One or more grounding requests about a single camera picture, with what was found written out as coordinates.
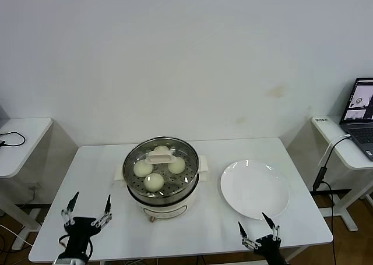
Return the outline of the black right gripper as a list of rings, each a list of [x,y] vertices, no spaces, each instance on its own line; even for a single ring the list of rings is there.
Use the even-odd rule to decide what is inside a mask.
[[[253,250],[254,254],[262,256],[267,261],[268,265],[288,265],[288,262],[281,255],[279,247],[281,244],[280,226],[276,225],[273,220],[268,217],[264,212],[262,215],[267,222],[269,228],[272,230],[272,235],[267,235],[257,239],[256,241],[261,244],[258,246],[254,241],[248,238],[244,227],[238,222],[241,235],[241,243],[249,250]]]

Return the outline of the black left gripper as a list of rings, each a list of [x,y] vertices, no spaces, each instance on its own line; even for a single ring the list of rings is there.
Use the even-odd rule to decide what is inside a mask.
[[[112,220],[111,195],[108,195],[101,217],[72,217],[73,209],[78,199],[79,192],[69,201],[67,207],[61,210],[64,219],[68,243],[64,251],[64,259],[89,259],[93,253],[91,237],[98,234],[98,228],[105,227]]]

